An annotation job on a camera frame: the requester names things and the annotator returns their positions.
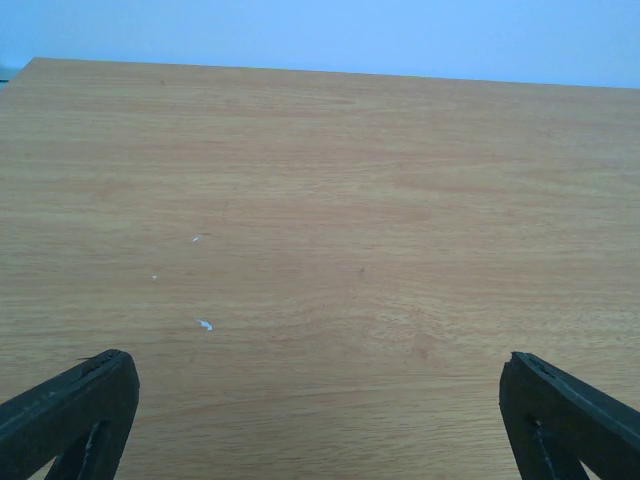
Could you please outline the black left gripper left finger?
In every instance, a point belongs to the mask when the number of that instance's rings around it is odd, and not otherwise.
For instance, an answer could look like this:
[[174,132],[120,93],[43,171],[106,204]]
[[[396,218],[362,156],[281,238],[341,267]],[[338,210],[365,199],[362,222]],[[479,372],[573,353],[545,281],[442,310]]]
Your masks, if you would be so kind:
[[139,403],[132,356],[106,350],[1,405],[1,477],[113,479]]

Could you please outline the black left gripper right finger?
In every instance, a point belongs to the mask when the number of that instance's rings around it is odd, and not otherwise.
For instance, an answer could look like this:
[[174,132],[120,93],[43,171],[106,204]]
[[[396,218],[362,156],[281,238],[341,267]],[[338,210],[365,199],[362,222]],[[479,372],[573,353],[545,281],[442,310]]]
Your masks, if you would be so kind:
[[523,479],[639,477],[639,412],[541,358],[512,354],[499,407]]

